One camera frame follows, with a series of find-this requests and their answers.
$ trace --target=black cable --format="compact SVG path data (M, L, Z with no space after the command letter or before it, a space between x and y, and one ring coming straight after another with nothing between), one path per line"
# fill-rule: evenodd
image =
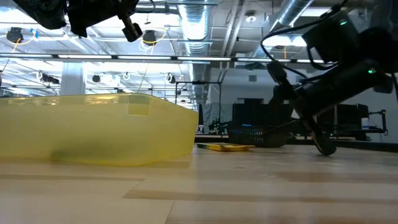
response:
M308 53L308 58L310 59L310 63L312 65L312 67L314 67L315 69L318 69L318 70L321 70L321 71L326 71L326 70L329 70L329 69L337 66L337 63L335 63L333 65L330 65L330 66L327 66L327 67L322 66L322 65L320 65L318 63L315 63L313 61L313 57L312 57L312 54L311 54L311 49L309 47L307 47L307 53Z
M394 84L394 88L396 89L396 97L397 97L397 101L398 101L398 82L397 82L397 77L394 73L391 73L392 76L392 82Z
M136 11L136 13L152 13L156 10L156 4L154 2L154 0L149 0L150 3L152 3L152 9L148 10L148 11Z
M291 72L294 72L294 73L296 73L297 75L300 75L301 77L303 77L303 78L308 78L306 75L304 75L303 73L301 73L301 72L299 72L299 71L297 71L297 70L295 70L295 69L293 69L293 68L289 68L288 66L286 66L286 65L282 65L282 67L284 68L284 69L286 69L286 70L289 70L289 71L291 71Z
M329 12L329 13L327 13L327 14L321 16L321 19L318 19L318 20L316 20L316 21L309 22L309 23L306 23L306 24L303 24L303 25L297 26L297 27L292 27L292 28L288 28L288 29L282 29L282 30L279 30L279 31L271 32L270 34L266 35L265 37L263 37L263 38L261 39L261 41L260 41L260 47L261 47L261 49L264 51L264 53L265 53L271 60L275 60L275 58L267 51L267 49L265 48L265 46L262 44L266 39L268 39L268 38L270 38L270 37L273 37L273 36L275 36L275 35L285 34L285 33L288 33L288 32L293 32L293 31L296 31L296 30L300 30L300 29L304 29L304 28L307 28L307 27L310 27L310 26L317 25L317 24L321 23L322 21L324 21L325 19L329 18L330 16L336 14L338 11L340 11L340 9L341 9L347 2L348 2L348 0L344 0L341 4L337 4L337 5L333 6L333 7L331 8L331 12ZM289 67L287 67L287 66L285 66L285 65L283 65L283 67L284 67L285 69L291 71L291 72L294 72L294 73L300 75L301 77L306 78L306 76L305 76L304 74L302 74L302 73L300 73L300 72L294 70L293 68L289 68Z

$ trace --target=translucent yellow container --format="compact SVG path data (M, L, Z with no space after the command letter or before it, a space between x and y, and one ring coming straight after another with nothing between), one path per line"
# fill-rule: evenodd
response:
M0 158L137 166L189 154L198 114L154 96L0 99Z

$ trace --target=wire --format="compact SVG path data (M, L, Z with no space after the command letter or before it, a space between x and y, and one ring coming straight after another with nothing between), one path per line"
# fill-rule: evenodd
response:
M291 71L291 72L296 73L297 75L300 75L300 76L303 77L303 78L308 78L306 75L304 75L303 73L297 71L296 69L289 68L289 67L286 66L286 65L282 65L282 67L283 67L284 69L286 69L286 70L289 70L289 71Z
M150 3L152 3L152 9L148 10L148 11L137 11L137 13L151 13L154 12L156 10L156 4L154 2L154 0L149 0Z
M142 39L138 45L138 49L143 51L143 52L147 52L149 49L151 48L151 46L145 46L145 44L143 43Z
M152 44L152 50L151 50L151 52L150 52L151 55L152 55L152 53L154 52L154 49L155 49L155 44ZM145 76L147 75L148 67L149 67L149 63L147 63L147 67L145 68L145 72L144 72L144 75L142 76L142 80L141 80L141 83L139 84L137 93L138 93L139 90L141 89L142 83L143 83L144 80L145 80Z
M163 36L162 36L159 40L155 40L155 41L146 41L146 40L144 40L144 38L142 38L142 41L144 41L144 43L146 43L146 44L154 44L154 43L157 43L157 42L163 40L163 38L166 36L166 34L167 34L167 29L164 29Z
M321 70L321 71L326 71L326 70L329 70L329 69L334 68L334 67L337 66L337 63L334 63L333 65L330 65L330 66L327 66L327 67L322 66L322 65L320 65L320 64L318 64L318 63L315 63L315 62L313 61L311 49L310 49L309 47L307 47L307 53L308 53L308 57L309 57L309 59L310 59L310 63L311 63L311 65L312 65L312 67L314 67L315 69L318 69L318 70Z
M12 53L15 52L15 50L17 49L18 44L20 44L19 42L21 41L21 38L17 40L17 43L14 46L14 49L12 50Z
M394 84L394 88L396 89L396 97L397 97L397 101L398 101L398 82L397 82L397 77L394 73L391 73L392 76L392 82Z
M279 30L279 31L271 32L270 34L264 36L264 37L261 39L261 41L260 41L260 47L261 47L262 51L264 51L264 53L265 53L271 60L275 60L275 58L268 52L268 50L267 50L267 49L265 48L265 46L262 44L266 39L268 39L268 38L270 38L270 37L273 37L273 36L275 36L275 35L285 34L285 33L288 33L288 32L293 32L293 31L296 31L296 30L301 30L301 29L304 29L304 28L307 28L307 27L310 27L310 26L317 25L317 24L323 22L325 19L329 18L330 16L336 14L347 2L348 2L348 0L344 0L341 4L337 4L337 5L333 6L333 7L331 8L331 12L325 14L325 16L323 16L323 17L321 16L321 17L322 17L321 19L318 19L318 20L316 20L316 21L303 24L303 25L301 25L301 26L297 26L297 27L292 27L292 28L288 28L288 29L282 29L282 30ZM307 77L307 76L305 76L304 74L302 74L302 73L300 73L300 72L294 70L293 68L289 68L289 67L287 67L287 66L285 66L285 65L282 65L282 66L283 66L285 69L287 69L287 70L289 70L289 71L291 71L291 72L294 72L294 73L296 73L297 75L300 75L301 77L304 77L304 78Z

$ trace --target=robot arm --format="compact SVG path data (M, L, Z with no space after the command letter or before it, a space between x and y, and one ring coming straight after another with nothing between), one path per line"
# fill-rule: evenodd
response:
M287 80L285 65L273 60L267 69L282 87L284 98L293 105L306 128L312 132L318 150L325 156L333 154L336 147L313 117L368 88L380 93L391 93L392 84L396 84L394 73L398 72L398 55L384 53L386 49L398 50L398 41L393 39L391 31L377 26L359 33L348 15L340 10L342 6L332 8L329 14L318 21L279 30L263 38L312 26L302 36L307 43L308 56L315 68L327 72L306 78L296 87ZM313 61L310 54L312 48L317 50L329 67ZM265 48L263 50L273 59Z
M139 0L14 0L31 18L47 29L60 29L66 26L68 15L74 34L87 37L86 28L118 16L123 21L123 33L129 42L137 40L142 31L132 23L130 16L135 13Z

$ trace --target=ceiling light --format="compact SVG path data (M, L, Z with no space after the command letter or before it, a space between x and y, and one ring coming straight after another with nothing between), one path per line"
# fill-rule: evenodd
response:
M133 60L171 60L171 57L163 56L118 56L118 59L133 59Z
M290 62L290 59L277 59L278 62Z
M262 44L266 47L275 47L275 46L290 46L291 45L290 38L285 35L277 35L270 37L262 42Z
M308 7L301 16L305 17L320 17L324 13L330 11L329 7Z
M296 47L306 47L307 43L304 41L303 37L297 36L293 38L292 45Z
M13 81L6 80L5 78L2 79L2 82L3 82L3 83L10 84L10 85L16 85L16 83L14 83Z
M197 61L224 61L229 62L231 58L226 57L177 57L177 60L197 60Z
M254 21L256 21L256 17L254 16L256 14L256 12L254 10L249 10L245 13L245 16L247 16L246 18L246 22L248 23L252 23Z
M248 16L246 18L246 22L252 23L252 22L256 21L256 19L257 18L255 16Z
M271 62L271 59L267 58L238 58L239 62Z
M60 58L112 59L110 55L58 55Z
M310 63L311 61L309 59L298 59L298 63Z
M52 55L45 55L45 54L0 54L0 57L52 58Z

